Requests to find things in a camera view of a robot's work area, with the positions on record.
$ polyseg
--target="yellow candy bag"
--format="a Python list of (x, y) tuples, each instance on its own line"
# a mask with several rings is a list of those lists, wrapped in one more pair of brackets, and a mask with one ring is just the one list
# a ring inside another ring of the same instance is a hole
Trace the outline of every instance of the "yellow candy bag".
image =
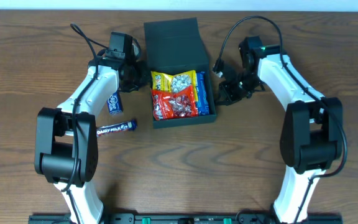
[(195, 101), (198, 101), (196, 91), (197, 76), (196, 71), (191, 70), (177, 75), (168, 75), (162, 72), (152, 72), (153, 90), (178, 93), (188, 86), (193, 87)]

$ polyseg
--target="white arm casing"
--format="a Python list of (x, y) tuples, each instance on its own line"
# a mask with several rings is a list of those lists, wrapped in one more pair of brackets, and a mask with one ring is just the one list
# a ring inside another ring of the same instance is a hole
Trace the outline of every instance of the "white arm casing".
[[(84, 81), (75, 90), (75, 92), (65, 102), (61, 103), (57, 108), (61, 108), (62, 112), (72, 113), (74, 99), (78, 97), (80, 92), (92, 80), (95, 73), (95, 66), (90, 66), (88, 74)], [(118, 72), (111, 67), (99, 66), (98, 78), (91, 84), (85, 94), (81, 97), (76, 113), (87, 112), (98, 117), (103, 105), (107, 99), (117, 91), (119, 86)], [(73, 135), (72, 131), (66, 131), (66, 135)], [(62, 190), (67, 183), (59, 182), (55, 184), (56, 188)], [(71, 194), (73, 196), (75, 208), (81, 223), (98, 224), (103, 212), (102, 201), (96, 194), (93, 181), (85, 182), (84, 186), (77, 187), (70, 186)], [(71, 206), (70, 198), (66, 192), (62, 192), (68, 207), (70, 208), (72, 222), (77, 223), (74, 210)]]
[[(312, 175), (324, 174), (325, 172), (325, 170), (315, 169), (305, 171), (303, 174), (297, 174), (294, 168), (286, 166), (283, 185), (273, 206), (280, 222), (294, 222), (296, 214), (298, 213), (298, 207), (301, 205), (306, 188), (308, 187), (309, 178)], [(305, 204), (303, 205), (297, 222), (308, 217), (308, 205), (318, 180), (319, 178), (313, 180), (313, 184), (310, 187), (309, 194), (305, 200)]]
[[(308, 82), (306, 82), (306, 80), (293, 67), (290, 58), (287, 55), (283, 55), (283, 59), (287, 63), (287, 67), (290, 69), (295, 78), (299, 80), (310, 93), (317, 98), (324, 96), (320, 92), (316, 91)], [(294, 81), (294, 79), (292, 79), (290, 74), (288, 74), (288, 72), (283, 68), (280, 60), (280, 54), (268, 55), (267, 57), (260, 59), (258, 76), (260, 80), (272, 89), (274, 95), (283, 105), (284, 110), (287, 110), (287, 105), (289, 103), (294, 103), (296, 101), (303, 101), (305, 103), (314, 101), (314, 99), (307, 95)], [(297, 174), (294, 168), (287, 166), (280, 195), (276, 201), (274, 201), (274, 210), (280, 222), (294, 222), (298, 212), (298, 207), (301, 205), (301, 201), (309, 184), (309, 178), (312, 175), (323, 173), (325, 173), (325, 170), (316, 169), (308, 170), (303, 174)], [(313, 194), (313, 190), (316, 187), (317, 181), (318, 179), (313, 181), (313, 185), (308, 192), (305, 204), (298, 217), (298, 222), (306, 219), (308, 216), (308, 204)]]
[[(55, 187), (62, 190), (66, 185), (66, 183), (59, 182), (55, 184)], [(103, 203), (96, 194), (93, 181), (85, 182), (82, 187), (71, 185), (70, 190), (80, 222), (86, 224), (98, 224), (103, 212)], [(78, 223), (69, 196), (66, 192), (62, 192), (62, 194), (70, 209), (70, 220), (73, 223)]]
[[(308, 90), (317, 98), (324, 95), (316, 91), (306, 80), (298, 73), (298, 71), (291, 64), (290, 58), (283, 55), (284, 61), (292, 74), (298, 79)], [(260, 80), (266, 83), (273, 91), (283, 105), (284, 110), (287, 110), (287, 104), (296, 101), (312, 102), (310, 96), (303, 92), (298, 84), (292, 79), (288, 72), (283, 68), (280, 60), (280, 54), (268, 55), (259, 60), (258, 76)]]
[[(57, 106), (57, 108), (61, 108), (62, 112), (73, 112), (74, 99), (77, 98), (80, 92), (92, 80), (93, 74), (95, 73), (95, 68), (95, 66), (89, 67), (88, 74), (86, 75), (81, 85), (75, 90), (69, 99), (61, 103), (59, 106)], [(82, 96), (81, 100), (79, 101), (77, 113), (87, 112), (89, 114), (95, 115), (96, 119), (99, 116), (103, 105), (106, 103), (107, 99), (117, 91), (118, 86), (119, 76), (117, 70), (114, 70), (111, 67), (99, 65), (98, 78), (92, 83), (92, 85)]]

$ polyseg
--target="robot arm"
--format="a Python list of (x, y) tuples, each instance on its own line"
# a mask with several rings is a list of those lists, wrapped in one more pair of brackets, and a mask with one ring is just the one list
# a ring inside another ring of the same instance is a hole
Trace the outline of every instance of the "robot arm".
[[(98, 58), (97, 63), (95, 59), (89, 62), (88, 73), (74, 94), (57, 108), (42, 108), (38, 114), (35, 170), (38, 174), (43, 174), (57, 189), (63, 190), (73, 172), (75, 142), (58, 142), (57, 137), (73, 135), (71, 118), (74, 100), (78, 100), (76, 120), (79, 165), (75, 171), (73, 185), (69, 188), (70, 194), (62, 192), (72, 214), (70, 219), (73, 223), (97, 224), (102, 217), (103, 204), (91, 180), (98, 163), (96, 118), (107, 99), (118, 90), (120, 79), (123, 80), (122, 91), (132, 91), (140, 87), (141, 74), (137, 71), (136, 64), (139, 57), (140, 49), (132, 44), (131, 36), (112, 32), (105, 57)], [(98, 75), (93, 80), (97, 64)], [(90, 86), (78, 99), (88, 84)]]
[[(324, 97), (320, 92), (316, 91), (311, 85), (309, 85), (309, 83), (306, 82), (298, 71), (295, 70), (291, 64), (290, 58), (287, 55), (284, 55), (283, 57), (292, 74), (294, 74), (296, 78), (302, 82), (302, 84), (307, 87), (312, 94), (314, 94), (314, 96), (317, 96), (318, 98)], [(274, 95), (281, 102), (285, 110), (287, 110), (287, 105), (290, 103), (299, 101), (304, 103), (314, 102), (314, 99), (305, 94), (294, 79), (289, 76), (287, 71), (283, 69), (280, 54), (267, 55), (265, 58), (260, 59), (257, 74), (260, 80), (272, 89)], [(324, 173), (325, 170), (312, 169), (305, 171), (303, 174), (298, 174), (293, 167), (286, 166), (283, 185), (280, 194), (274, 201), (273, 205), (276, 216), (280, 222), (294, 222), (299, 206), (301, 205), (301, 201), (308, 187), (309, 180), (314, 175), (321, 175)], [(308, 204), (317, 182), (318, 179), (315, 179), (310, 187), (305, 204), (297, 219), (298, 222), (307, 218)]]
[[(326, 172), (334, 159), (341, 155), (340, 135), (333, 122), (314, 99), (307, 95), (283, 68), (277, 46), (264, 47), (258, 37), (249, 37), (240, 44), (243, 60), (248, 69), (257, 69), (259, 80), (268, 85), (286, 110), (280, 151), (286, 163), (283, 185), (273, 209), (280, 223), (293, 223), (307, 219), (307, 208), (318, 182), (312, 176)], [(341, 103), (337, 98), (325, 99), (297, 72), (290, 58), (283, 55), (284, 62), (295, 78), (310, 93), (323, 99), (330, 109), (341, 118)], [(321, 130), (310, 131), (310, 123), (322, 124)], [(303, 207), (300, 207), (307, 188), (310, 188)]]

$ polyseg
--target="open box lid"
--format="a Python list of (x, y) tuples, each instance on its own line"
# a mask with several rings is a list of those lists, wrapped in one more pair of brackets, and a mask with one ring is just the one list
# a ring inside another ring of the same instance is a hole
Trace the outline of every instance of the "open box lid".
[(145, 22), (144, 30), (151, 71), (177, 74), (209, 69), (196, 18)]

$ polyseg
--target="candy bag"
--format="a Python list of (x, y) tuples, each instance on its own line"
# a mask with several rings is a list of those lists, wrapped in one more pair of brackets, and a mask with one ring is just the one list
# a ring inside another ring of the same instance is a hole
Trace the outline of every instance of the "candy bag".
[(198, 94), (198, 101), (196, 102), (198, 115), (209, 115), (209, 105), (206, 99), (206, 90), (204, 84), (205, 72), (197, 72), (196, 74), (196, 91)]
[(162, 72), (152, 72), (153, 90), (167, 91), (170, 93), (178, 93), (188, 86), (193, 87), (195, 101), (198, 101), (196, 91), (196, 71), (191, 70), (178, 75), (168, 75)]
[(152, 72), (153, 90), (171, 92), (172, 76), (162, 72)]
[(157, 121), (198, 116), (192, 86), (174, 94), (152, 90), (152, 97), (153, 115)]

